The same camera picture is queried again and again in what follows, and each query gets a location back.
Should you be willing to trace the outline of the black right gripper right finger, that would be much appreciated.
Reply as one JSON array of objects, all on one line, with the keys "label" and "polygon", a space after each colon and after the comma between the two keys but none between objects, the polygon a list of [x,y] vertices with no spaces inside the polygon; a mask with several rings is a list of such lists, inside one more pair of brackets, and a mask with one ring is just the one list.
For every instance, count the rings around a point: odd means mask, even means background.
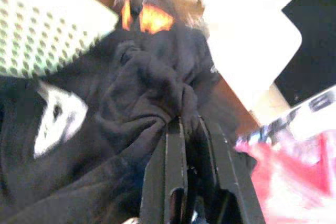
[{"label": "black right gripper right finger", "polygon": [[199,169],[208,224],[266,224],[249,169],[218,124],[200,119]]}]

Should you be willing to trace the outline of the green perforated laundry basket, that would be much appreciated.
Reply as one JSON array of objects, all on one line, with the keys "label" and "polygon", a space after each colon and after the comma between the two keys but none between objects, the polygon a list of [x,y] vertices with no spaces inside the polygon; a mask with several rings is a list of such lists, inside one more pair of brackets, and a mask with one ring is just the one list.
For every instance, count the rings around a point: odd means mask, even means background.
[{"label": "green perforated laundry basket", "polygon": [[112,32],[118,19],[97,0],[0,0],[0,77],[54,73]]}]

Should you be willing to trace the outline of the black printed shirt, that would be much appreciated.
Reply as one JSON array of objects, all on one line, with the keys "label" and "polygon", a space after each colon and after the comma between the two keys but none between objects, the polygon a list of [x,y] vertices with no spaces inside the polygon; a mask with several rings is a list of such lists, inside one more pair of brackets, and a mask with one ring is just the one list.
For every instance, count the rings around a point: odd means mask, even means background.
[{"label": "black printed shirt", "polygon": [[0,224],[139,221],[145,168],[177,120],[191,166],[200,119],[236,142],[202,32],[117,29],[72,63],[28,76],[0,67]]}]

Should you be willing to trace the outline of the red white printed item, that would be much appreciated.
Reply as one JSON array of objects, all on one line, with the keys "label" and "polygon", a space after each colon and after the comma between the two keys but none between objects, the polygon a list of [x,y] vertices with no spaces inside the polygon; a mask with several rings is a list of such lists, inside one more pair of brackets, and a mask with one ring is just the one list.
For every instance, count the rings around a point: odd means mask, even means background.
[{"label": "red white printed item", "polygon": [[266,224],[336,224],[336,85],[238,138]]}]

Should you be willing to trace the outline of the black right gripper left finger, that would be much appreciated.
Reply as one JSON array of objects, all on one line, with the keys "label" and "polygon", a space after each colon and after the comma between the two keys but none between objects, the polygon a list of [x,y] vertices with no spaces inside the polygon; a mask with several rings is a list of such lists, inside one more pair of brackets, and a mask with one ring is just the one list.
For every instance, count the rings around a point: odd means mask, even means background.
[{"label": "black right gripper left finger", "polygon": [[181,119],[175,118],[145,169],[140,224],[182,224],[187,193],[185,137]]}]

